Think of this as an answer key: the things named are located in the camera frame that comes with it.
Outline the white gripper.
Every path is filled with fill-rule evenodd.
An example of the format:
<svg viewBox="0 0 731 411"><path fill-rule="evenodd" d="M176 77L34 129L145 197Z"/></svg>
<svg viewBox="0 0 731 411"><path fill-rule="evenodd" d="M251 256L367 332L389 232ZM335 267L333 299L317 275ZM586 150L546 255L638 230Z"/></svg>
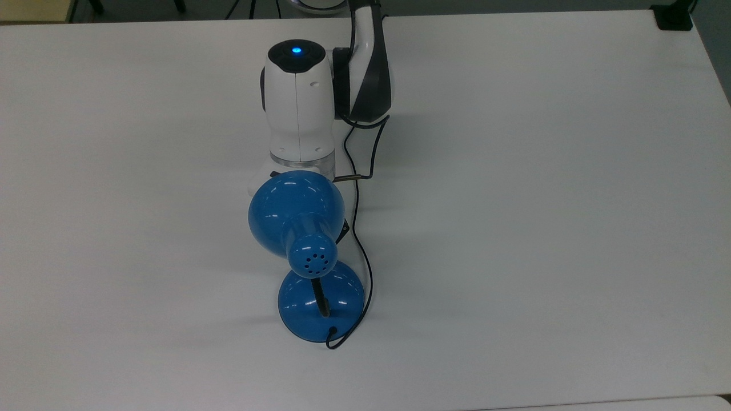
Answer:
<svg viewBox="0 0 731 411"><path fill-rule="evenodd" d="M250 197L253 197L259 188L271 179L272 172L276 172L276 164L272 161L264 161L248 182L247 193Z"/></svg>

